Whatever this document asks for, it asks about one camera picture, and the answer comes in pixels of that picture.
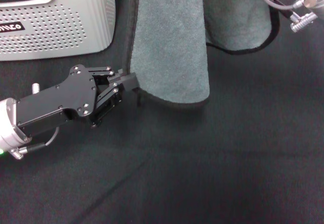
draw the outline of perforated metal case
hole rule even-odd
[[[63,57],[107,48],[115,0],[32,0],[0,4],[0,61]]]

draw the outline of black label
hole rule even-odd
[[[21,22],[0,23],[0,33],[24,30]]]

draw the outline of cable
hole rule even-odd
[[[52,143],[56,139],[56,136],[58,135],[59,131],[60,131],[60,127],[57,127],[52,138],[45,143],[45,146],[49,146],[50,143]]]
[[[292,10],[303,6],[303,0],[297,0],[293,5],[288,5],[288,6],[278,5],[271,0],[263,0],[263,1],[265,1],[269,6],[278,10]]]

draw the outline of wire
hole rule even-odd
[[[50,145],[56,139],[56,136],[58,135],[59,131],[60,131],[60,127],[57,127],[52,138],[45,143],[45,146]]]
[[[299,3],[301,3],[300,0],[296,1],[293,5],[288,5],[288,6],[285,6],[285,5],[278,5],[278,4],[274,3],[274,2],[271,1],[271,0],[264,0],[264,1],[265,1],[269,6],[275,8],[275,9],[278,9],[278,10],[292,10],[292,9],[297,9],[297,8],[301,7],[300,4],[299,4]]]

